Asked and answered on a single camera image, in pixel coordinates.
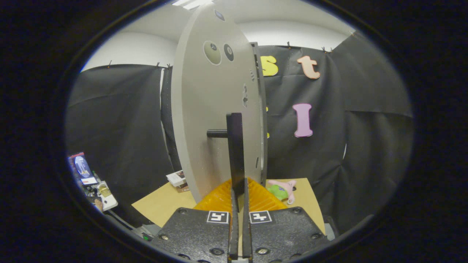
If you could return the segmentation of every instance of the black curtain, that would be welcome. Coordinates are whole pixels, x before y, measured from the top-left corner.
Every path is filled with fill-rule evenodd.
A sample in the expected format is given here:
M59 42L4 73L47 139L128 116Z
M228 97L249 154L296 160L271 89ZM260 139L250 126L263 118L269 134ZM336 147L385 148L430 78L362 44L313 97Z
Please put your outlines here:
M330 57L342 81L346 123L332 213L343 232L375 214L401 181L412 150L413 114L401 77L360 32Z
M276 75L264 77L268 178L308 178L322 213L343 233L375 214L404 175L413 138L405 85L388 59L358 32L333 52L258 48L260 56L274 56L278 66ZM297 62L303 56L317 62L320 78L304 74ZM171 160L180 165L169 117L170 78L164 83L162 105L169 111L162 119ZM310 137L294 136L292 106L297 103L312 106Z
M160 80L155 66L83 71L66 113L69 153L85 153L119 203L112 210L134 226L150 222L132 203L165 184L172 172L161 129Z
M344 104L338 68L323 51L281 46L259 46L261 56L276 59L278 73L265 76L268 106L268 178L308 178L322 213L330 215L334 182L343 159ZM297 59L309 56L317 61L320 78L308 78ZM297 138L293 105L308 103L313 135Z
M172 109L171 109L171 79L172 67L164 70L161 87L161 120L166 135L166 145L168 147L169 157L172 162L174 171L182 170L177 153L176 139L174 138L174 127L172 126Z

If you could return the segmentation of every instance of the green plush toy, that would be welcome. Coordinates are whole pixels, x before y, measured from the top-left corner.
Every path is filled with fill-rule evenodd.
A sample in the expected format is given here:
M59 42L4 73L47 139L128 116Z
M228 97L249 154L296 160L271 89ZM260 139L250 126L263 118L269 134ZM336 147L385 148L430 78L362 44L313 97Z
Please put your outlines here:
M294 203L294 186L296 185L296 180L291 180L287 183L279 182L276 180L268 180L268 183L271 185L267 190L276 196L279 200L288 199L288 205Z
M288 198L288 193L281 188L279 185L272 185L271 187L268 188L268 191L272 193L274 196L276 196L279 200L283 200Z

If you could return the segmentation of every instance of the white curved panel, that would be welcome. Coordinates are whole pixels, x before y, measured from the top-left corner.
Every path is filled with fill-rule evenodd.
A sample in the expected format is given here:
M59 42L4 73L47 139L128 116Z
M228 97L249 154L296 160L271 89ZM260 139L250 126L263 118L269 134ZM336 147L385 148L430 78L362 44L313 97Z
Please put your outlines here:
M215 44L216 50L204 46L206 43ZM225 51L225 44L232 54ZM262 152L262 110L252 46L213 3L198 7L181 35L171 92L177 151L195 201L231 178L227 139L206 136L208 129L226 129L227 113L242 113L245 176L260 182L257 158L261 159Z

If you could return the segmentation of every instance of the orange plastic object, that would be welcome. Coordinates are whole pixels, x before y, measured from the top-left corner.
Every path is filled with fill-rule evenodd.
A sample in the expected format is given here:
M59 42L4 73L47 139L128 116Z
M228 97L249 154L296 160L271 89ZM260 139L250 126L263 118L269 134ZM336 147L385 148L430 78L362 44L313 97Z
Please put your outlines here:
M261 184L250 178L247 178L247 181L249 183L249 212L265 210L272 211L287 208L285 204L283 204ZM231 180L222 183L205 196L193 209L232 212L231 187Z
M249 182L249 212L272 211L288 208L261 184L247 178Z
M229 179L211 191L193 209L231 213L231 186L232 181Z

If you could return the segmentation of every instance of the pink letter i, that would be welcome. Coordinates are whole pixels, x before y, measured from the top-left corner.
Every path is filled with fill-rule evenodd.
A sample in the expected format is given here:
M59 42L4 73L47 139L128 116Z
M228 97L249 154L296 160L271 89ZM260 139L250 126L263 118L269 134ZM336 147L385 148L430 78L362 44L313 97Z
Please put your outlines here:
M309 137L313 134L310 129L309 110L312 108L310 104L301 103L295 104L292 107L297 114L297 131L294 133L296 137Z

